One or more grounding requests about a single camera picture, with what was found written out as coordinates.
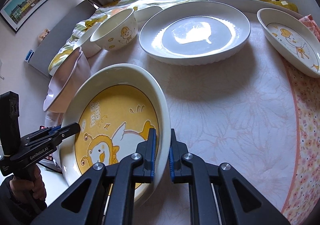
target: triangular cutout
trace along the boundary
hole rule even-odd
[[[62,203],[61,207],[72,211],[74,213],[78,213],[81,209],[82,203],[84,201],[85,195],[89,189],[91,180],[86,179],[82,184],[78,186],[68,198],[66,198]]]
[[[261,207],[261,202],[256,199],[239,180],[233,179],[233,185],[236,189],[242,209],[245,213]]]

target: human hand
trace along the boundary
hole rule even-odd
[[[39,167],[35,164],[34,175],[36,177],[36,180],[34,182],[21,180],[15,176],[13,177],[13,179],[10,181],[10,188],[13,192],[14,197],[18,201],[22,203],[28,203],[28,200],[26,199],[23,192],[31,190],[33,191],[33,198],[40,199],[41,201],[45,200],[45,198],[47,197],[47,192],[45,190],[40,172],[41,171]]]

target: cartoon duck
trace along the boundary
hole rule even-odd
[[[126,40],[126,43],[130,42],[132,39],[132,31],[127,27],[121,29],[121,37]]]
[[[126,156],[136,152],[137,145],[147,140],[150,128],[154,128],[150,121],[146,121],[143,131],[125,130],[124,122],[113,134],[112,138],[106,135],[98,135],[94,139],[89,134],[84,134],[84,140],[90,139],[87,156],[81,159],[81,165],[85,165],[85,160],[89,166],[94,163],[104,163],[104,165],[116,164]]]
[[[281,31],[281,35],[283,37],[285,37],[286,42],[283,42],[284,45],[286,45],[289,50],[292,50],[292,48],[295,48],[296,50],[296,54],[298,56],[298,58],[301,58],[304,60],[304,62],[310,67],[315,67],[317,70],[319,70],[319,63],[318,60],[316,58],[316,54],[315,54],[315,58],[311,58],[310,57],[310,50],[308,48],[308,45],[304,41],[303,38],[294,38],[294,35],[287,29],[280,29]]]

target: black cable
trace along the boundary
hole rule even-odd
[[[48,168],[49,170],[51,170],[51,171],[53,171],[53,172],[56,172],[56,173],[59,173],[59,174],[62,174],[62,172],[59,172],[59,171],[57,171],[57,170],[55,170],[55,169],[52,169],[52,168],[50,168],[50,167],[48,167],[48,166],[46,166],[46,165],[44,165],[44,164],[42,164],[42,163],[38,163],[39,165],[42,165],[43,167],[45,167],[45,168]]]

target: framed picture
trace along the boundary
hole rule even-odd
[[[1,9],[1,17],[17,32],[24,22],[48,0],[9,0]]]

